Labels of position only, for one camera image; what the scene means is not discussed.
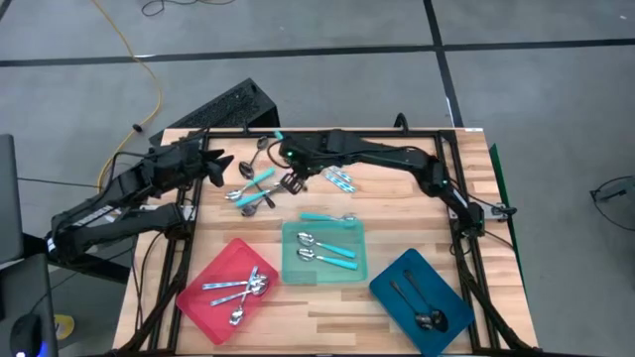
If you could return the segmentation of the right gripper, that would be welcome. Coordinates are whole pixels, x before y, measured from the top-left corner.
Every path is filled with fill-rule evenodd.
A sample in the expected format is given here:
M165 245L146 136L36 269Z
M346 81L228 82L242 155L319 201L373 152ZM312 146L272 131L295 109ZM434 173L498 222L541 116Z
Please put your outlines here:
M308 175L317 175L330 166L326 156L328 131L285 134L281 139L279 155L287 164L290 173L280 179L280 186L296 195L308 191Z

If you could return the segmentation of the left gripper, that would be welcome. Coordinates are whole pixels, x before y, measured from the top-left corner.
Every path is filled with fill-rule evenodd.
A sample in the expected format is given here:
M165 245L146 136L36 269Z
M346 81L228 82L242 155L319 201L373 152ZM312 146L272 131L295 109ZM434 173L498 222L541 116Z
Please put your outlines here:
M203 150L199 142L176 142L148 151L148 191L168 191L207 175L224 186L223 171L234 160L223 149Z

